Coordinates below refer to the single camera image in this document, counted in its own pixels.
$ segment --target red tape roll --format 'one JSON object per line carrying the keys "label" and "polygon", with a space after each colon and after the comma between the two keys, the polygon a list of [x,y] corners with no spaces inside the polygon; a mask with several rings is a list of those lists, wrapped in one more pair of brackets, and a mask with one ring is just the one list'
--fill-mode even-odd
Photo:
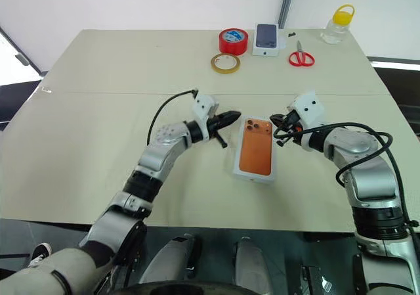
{"label": "red tape roll", "polygon": [[233,55],[244,54],[248,46],[248,34],[242,29],[230,28],[219,34],[219,50],[221,53]]}

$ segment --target tape roll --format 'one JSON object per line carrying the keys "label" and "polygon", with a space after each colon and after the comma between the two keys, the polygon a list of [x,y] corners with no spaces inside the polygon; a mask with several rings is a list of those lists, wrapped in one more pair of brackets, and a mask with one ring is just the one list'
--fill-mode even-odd
{"label": "tape roll", "polygon": [[231,74],[236,72],[241,66],[241,61],[238,57],[228,53],[221,53],[211,59],[211,67],[221,74]]}
{"label": "tape roll", "polygon": [[244,54],[248,46],[248,34],[242,29],[230,28],[219,34],[219,50],[221,53],[233,55]]}

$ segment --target yellow lid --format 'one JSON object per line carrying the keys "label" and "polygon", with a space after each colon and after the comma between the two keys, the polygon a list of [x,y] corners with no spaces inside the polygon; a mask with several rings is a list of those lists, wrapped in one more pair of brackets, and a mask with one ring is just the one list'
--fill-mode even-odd
{"label": "yellow lid", "polygon": [[[350,7],[353,10],[351,14],[347,11],[341,11],[341,9],[346,8],[346,7]],[[351,23],[353,19],[353,15],[354,15],[353,5],[350,5],[350,4],[343,5],[340,8],[338,8],[337,11],[335,11],[335,14],[333,16],[333,22],[335,24],[347,26],[348,24]]]}

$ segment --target silver robot arm segment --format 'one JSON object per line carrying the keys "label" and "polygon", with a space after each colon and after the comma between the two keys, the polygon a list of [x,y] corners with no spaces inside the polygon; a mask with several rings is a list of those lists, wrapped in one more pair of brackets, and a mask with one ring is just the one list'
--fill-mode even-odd
{"label": "silver robot arm segment", "polygon": [[115,265],[131,263],[137,256],[152,211],[153,200],[169,175],[175,160],[192,144],[216,138],[226,143],[218,130],[234,123],[240,112],[215,115],[218,102],[197,95],[194,121],[162,127],[144,150],[138,164],[95,221],[79,248],[63,249],[37,267],[23,269],[0,281],[2,294],[92,294]]}
{"label": "silver robot arm segment", "polygon": [[[271,117],[278,126],[274,137],[280,146],[293,139],[305,150],[323,152],[340,170],[378,150],[376,138],[369,133],[326,125],[324,107],[314,93],[299,96],[288,110],[285,116]],[[315,127],[320,129],[305,133]],[[392,169],[380,156],[372,156],[345,170],[342,183],[361,250],[353,263],[356,294],[387,294],[388,290],[420,294],[419,262]]]}

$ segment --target red scissors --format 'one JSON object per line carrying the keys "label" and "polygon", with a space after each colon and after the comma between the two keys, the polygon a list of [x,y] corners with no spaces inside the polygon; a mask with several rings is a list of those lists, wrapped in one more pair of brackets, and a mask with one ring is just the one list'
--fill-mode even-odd
{"label": "red scissors", "polygon": [[297,51],[289,56],[289,63],[293,66],[309,67],[315,63],[315,58],[308,52],[302,50],[301,42],[297,42]]}

